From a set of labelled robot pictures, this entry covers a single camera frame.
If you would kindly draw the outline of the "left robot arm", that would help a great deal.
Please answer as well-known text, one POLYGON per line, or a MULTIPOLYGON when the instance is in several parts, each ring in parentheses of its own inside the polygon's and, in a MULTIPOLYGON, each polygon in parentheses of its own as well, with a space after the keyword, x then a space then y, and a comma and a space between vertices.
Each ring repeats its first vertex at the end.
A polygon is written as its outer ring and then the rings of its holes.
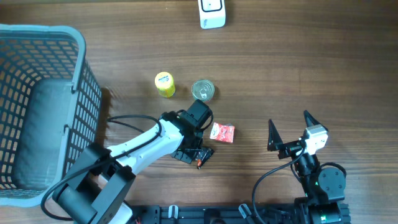
POLYGON ((46 194, 74 223, 127 223, 133 216, 124 199, 136 176, 165 155, 202 165, 214 151, 203 146, 213 112, 201 100, 187 110, 163 113, 155 126, 110 147, 88 145, 66 176, 46 194))

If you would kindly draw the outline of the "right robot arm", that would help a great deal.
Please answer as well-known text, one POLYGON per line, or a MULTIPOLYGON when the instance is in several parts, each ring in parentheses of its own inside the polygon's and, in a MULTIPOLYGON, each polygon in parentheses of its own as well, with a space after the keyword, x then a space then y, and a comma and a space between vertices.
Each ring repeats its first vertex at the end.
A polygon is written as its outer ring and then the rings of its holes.
POLYGON ((328 140, 328 128, 307 110, 303 112, 306 128, 296 141, 283 142, 269 120, 268 151, 277 151, 279 159, 290 158, 289 166, 301 184, 305 196, 295 199, 298 218, 304 223, 343 223, 340 202, 345 199, 345 169, 336 163, 320 163, 317 151, 328 140))

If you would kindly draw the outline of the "black red snack packet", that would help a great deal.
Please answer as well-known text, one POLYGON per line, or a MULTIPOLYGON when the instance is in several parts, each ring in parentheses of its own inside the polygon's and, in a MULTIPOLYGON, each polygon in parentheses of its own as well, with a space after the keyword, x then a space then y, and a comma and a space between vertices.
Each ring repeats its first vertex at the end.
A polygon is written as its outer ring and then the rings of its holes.
POLYGON ((201 169, 201 167, 213 154, 214 150, 210 147, 202 147, 201 149, 199 149, 196 157, 197 169, 201 169))

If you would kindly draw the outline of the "red juice carton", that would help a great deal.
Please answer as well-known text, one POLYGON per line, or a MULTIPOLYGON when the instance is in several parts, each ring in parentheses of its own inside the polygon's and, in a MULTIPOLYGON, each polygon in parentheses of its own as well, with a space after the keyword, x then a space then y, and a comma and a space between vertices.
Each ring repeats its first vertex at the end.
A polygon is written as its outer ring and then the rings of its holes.
POLYGON ((213 123, 210 139, 220 142, 233 143, 235 127, 232 125, 223 125, 220 123, 213 123))

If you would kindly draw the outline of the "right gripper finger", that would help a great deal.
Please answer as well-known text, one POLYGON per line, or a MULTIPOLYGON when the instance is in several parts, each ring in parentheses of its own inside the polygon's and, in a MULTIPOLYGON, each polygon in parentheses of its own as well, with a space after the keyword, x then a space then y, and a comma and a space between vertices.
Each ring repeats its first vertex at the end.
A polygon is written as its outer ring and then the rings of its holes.
POLYGON ((282 149, 284 143, 271 119, 268 121, 268 124, 269 124, 269 137, 268 137, 267 150, 279 151, 282 149))
POLYGON ((316 120, 307 110, 303 112, 303 115, 308 128, 311 126, 321 125, 326 131, 328 130, 326 126, 322 125, 318 120, 316 120))

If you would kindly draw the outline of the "yellow lid jar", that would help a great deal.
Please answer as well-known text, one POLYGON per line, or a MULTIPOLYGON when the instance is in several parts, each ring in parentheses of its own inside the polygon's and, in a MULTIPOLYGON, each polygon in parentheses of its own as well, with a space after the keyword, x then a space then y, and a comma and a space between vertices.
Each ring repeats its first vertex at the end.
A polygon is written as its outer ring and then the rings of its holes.
POLYGON ((170 98, 175 93, 174 78, 168 72, 160 72, 156 75, 155 86, 162 97, 170 98))

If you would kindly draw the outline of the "silver top tin can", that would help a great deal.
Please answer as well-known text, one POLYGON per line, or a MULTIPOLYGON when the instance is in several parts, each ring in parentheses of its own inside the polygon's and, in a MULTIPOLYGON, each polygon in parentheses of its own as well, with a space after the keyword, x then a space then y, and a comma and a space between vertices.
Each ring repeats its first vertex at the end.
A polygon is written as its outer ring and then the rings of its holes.
POLYGON ((208 102, 213 98, 214 94, 215 86, 210 80, 200 79, 192 85, 192 96, 195 100, 208 102))

